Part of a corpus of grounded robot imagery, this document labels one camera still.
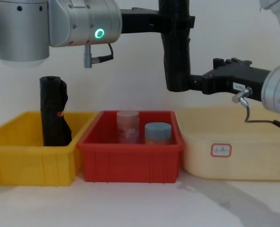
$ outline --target white wall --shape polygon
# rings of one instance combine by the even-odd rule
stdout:
[[[122,9],[158,8],[158,0],[117,0]],[[191,0],[196,16],[191,33],[192,73],[212,68],[213,58],[252,60],[253,66],[280,65],[280,27],[258,0]],[[83,68],[83,47],[51,48],[40,67],[18,70],[0,63],[0,124],[27,110],[39,110],[39,78],[60,76],[68,84],[67,110],[176,109],[183,106],[230,105],[231,94],[204,96],[168,92],[160,34],[122,35],[113,44],[115,59]],[[106,54],[106,45],[94,55]]]

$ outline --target jar lid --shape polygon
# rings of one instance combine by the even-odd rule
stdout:
[[[117,113],[117,123],[134,124],[139,122],[139,112],[124,110]]]
[[[172,126],[164,122],[153,122],[145,125],[145,138],[149,140],[169,140],[172,137]]]

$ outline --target black plastic bag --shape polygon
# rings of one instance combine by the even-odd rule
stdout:
[[[63,110],[68,101],[67,85],[60,77],[40,78],[41,121],[44,146],[67,146],[72,141],[71,130]]]

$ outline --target table surface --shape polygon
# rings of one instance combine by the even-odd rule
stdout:
[[[280,227],[280,183],[86,183],[0,187],[0,227]]]

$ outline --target plastic storage tray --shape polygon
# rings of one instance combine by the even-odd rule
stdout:
[[[96,113],[65,113],[73,140],[43,147],[40,112],[24,113],[0,127],[0,185],[70,185],[80,169],[78,139]]]
[[[280,129],[245,123],[245,108],[188,108],[176,112],[186,143],[184,167],[212,179],[280,181]],[[252,107],[252,120],[280,114]]]
[[[174,183],[184,144],[173,112],[140,111],[140,144],[118,144],[117,111],[101,112],[78,143],[87,182]],[[172,125],[170,145],[144,144],[149,122]]]

